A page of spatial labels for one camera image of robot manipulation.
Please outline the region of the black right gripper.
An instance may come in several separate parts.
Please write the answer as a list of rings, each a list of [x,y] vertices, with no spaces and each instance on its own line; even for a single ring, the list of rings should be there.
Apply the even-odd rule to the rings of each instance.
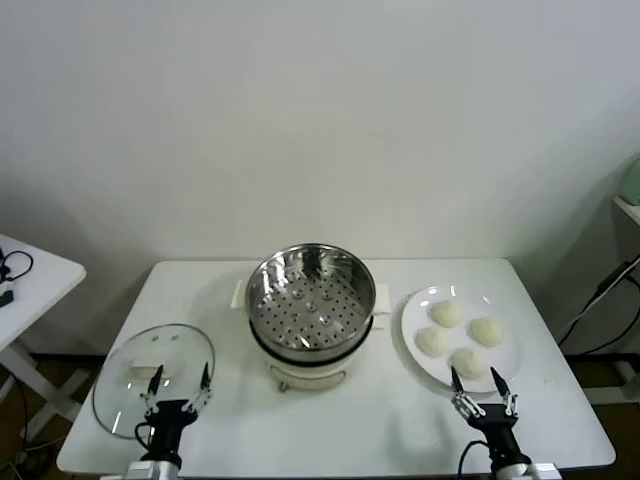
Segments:
[[[502,398],[502,404],[479,405],[463,388],[458,372],[451,367],[453,397],[451,403],[455,410],[468,418],[467,424],[479,430],[485,437],[492,466],[529,465],[531,459],[520,449],[513,427],[518,418],[517,398],[506,380],[494,368],[490,368],[495,386]]]

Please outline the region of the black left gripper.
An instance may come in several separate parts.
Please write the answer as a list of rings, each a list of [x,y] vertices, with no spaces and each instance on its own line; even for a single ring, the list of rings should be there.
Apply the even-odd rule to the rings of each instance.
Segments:
[[[206,362],[197,393],[182,400],[164,400],[157,404],[157,393],[164,366],[160,365],[151,377],[147,391],[140,394],[145,405],[146,423],[154,429],[145,459],[181,463],[179,446],[183,430],[197,420],[199,413],[212,398],[212,372]]]

